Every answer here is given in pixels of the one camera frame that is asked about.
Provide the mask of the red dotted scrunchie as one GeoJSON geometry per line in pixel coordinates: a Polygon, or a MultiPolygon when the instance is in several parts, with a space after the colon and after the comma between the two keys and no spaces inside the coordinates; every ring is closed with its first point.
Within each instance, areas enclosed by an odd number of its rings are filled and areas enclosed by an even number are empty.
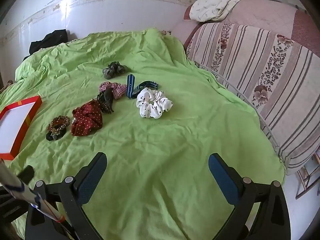
{"type": "Polygon", "coordinates": [[[72,111],[71,134],[77,137],[90,135],[103,126],[103,117],[97,100],[91,100],[72,111]]]}

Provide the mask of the black hair claw clip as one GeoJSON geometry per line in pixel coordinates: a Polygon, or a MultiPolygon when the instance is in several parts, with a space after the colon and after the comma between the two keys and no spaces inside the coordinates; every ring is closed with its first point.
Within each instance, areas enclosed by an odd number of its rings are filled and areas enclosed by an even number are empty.
{"type": "Polygon", "coordinates": [[[113,113],[112,104],[114,96],[113,89],[107,88],[97,95],[97,101],[99,102],[100,109],[103,113],[111,114],[113,113]]]}

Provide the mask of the pink plaid scrunchie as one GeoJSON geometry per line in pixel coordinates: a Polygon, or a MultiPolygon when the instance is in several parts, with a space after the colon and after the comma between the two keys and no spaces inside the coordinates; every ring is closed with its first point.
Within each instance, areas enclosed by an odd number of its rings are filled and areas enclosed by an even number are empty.
{"type": "Polygon", "coordinates": [[[109,88],[112,89],[114,99],[116,100],[118,100],[124,94],[126,94],[126,91],[127,91],[127,85],[116,83],[116,82],[109,82],[109,81],[106,81],[100,84],[98,91],[99,93],[101,93],[109,88]]]}

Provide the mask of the blue striped strap watch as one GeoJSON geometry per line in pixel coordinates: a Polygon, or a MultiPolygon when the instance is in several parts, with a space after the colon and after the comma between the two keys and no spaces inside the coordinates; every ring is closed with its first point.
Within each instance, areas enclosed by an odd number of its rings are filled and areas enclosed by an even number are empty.
{"type": "Polygon", "coordinates": [[[151,88],[155,90],[159,88],[159,84],[153,81],[143,81],[140,84],[135,85],[135,76],[133,74],[129,74],[127,76],[126,85],[126,96],[129,99],[135,99],[144,88],[151,88]]]}

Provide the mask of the white dotted scrunchie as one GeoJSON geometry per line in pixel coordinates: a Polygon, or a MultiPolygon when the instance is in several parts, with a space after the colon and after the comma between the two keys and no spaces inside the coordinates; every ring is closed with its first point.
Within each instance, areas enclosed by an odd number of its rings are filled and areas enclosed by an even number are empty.
{"type": "Polygon", "coordinates": [[[164,112],[171,110],[173,102],[163,91],[144,88],[137,96],[136,107],[142,118],[159,119],[164,112]]]}

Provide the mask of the red jewelry tray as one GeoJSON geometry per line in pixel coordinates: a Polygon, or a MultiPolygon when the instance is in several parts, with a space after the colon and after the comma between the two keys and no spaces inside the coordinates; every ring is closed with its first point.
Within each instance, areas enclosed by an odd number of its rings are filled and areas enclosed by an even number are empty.
{"type": "Polygon", "coordinates": [[[36,112],[42,104],[39,95],[7,105],[1,111],[1,159],[14,160],[36,112]]]}

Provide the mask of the wooden chair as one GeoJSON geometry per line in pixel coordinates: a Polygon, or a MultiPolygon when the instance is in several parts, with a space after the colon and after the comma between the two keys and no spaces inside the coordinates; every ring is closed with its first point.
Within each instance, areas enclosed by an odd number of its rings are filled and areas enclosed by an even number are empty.
{"type": "Polygon", "coordinates": [[[319,183],[319,151],[297,171],[301,189],[296,194],[296,199],[301,198],[319,183]]]}

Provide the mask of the green bed sheet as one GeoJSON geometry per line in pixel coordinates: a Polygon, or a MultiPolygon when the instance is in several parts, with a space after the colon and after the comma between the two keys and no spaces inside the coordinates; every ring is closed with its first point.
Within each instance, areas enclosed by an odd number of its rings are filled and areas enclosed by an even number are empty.
{"type": "Polygon", "coordinates": [[[284,180],[255,110],[189,61],[178,39],[156,29],[90,34],[38,51],[16,69],[1,106],[35,95],[41,107],[9,167],[31,165],[35,180],[58,183],[104,152],[107,169],[84,206],[104,239],[212,239],[233,209],[208,168],[212,153],[256,183],[284,180]],[[138,83],[158,83],[172,109],[142,118],[136,101],[123,97],[98,131],[47,141],[52,119],[95,98],[113,61],[138,83]]]}

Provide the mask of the grey sheer scrunchie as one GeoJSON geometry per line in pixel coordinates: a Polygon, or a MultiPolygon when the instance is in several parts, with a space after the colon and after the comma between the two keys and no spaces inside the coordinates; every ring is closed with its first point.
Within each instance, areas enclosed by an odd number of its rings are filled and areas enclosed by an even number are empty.
{"type": "Polygon", "coordinates": [[[103,69],[103,76],[105,79],[110,80],[126,73],[128,70],[128,67],[120,64],[119,61],[113,61],[105,69],[103,69]]]}

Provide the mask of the black garment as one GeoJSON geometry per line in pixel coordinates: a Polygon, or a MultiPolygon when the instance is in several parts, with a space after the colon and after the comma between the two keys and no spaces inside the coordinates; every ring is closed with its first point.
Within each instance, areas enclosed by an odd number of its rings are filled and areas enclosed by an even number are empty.
{"type": "Polygon", "coordinates": [[[55,30],[52,33],[47,34],[40,41],[33,41],[29,47],[29,55],[26,56],[23,60],[27,59],[33,53],[39,51],[40,49],[49,48],[52,46],[57,46],[61,43],[68,42],[68,34],[66,29],[55,30]]]}

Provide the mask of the pink pillow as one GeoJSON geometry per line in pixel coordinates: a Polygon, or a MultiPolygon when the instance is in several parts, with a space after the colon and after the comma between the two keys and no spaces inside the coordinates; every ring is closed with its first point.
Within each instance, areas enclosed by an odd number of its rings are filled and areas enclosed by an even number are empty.
{"type": "MultiPolygon", "coordinates": [[[[171,31],[185,47],[201,25],[213,22],[191,20],[189,11],[192,5],[187,7],[183,21],[171,31]]],[[[270,0],[241,0],[221,22],[272,31],[298,42],[319,56],[319,30],[316,24],[306,12],[291,5],[270,0]]]]}

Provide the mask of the white patterned cloth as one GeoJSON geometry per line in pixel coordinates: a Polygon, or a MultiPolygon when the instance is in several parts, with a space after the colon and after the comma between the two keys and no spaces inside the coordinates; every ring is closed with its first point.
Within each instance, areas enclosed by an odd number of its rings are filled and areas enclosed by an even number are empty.
{"type": "Polygon", "coordinates": [[[197,22],[221,22],[241,0],[196,0],[189,17],[197,22]]]}

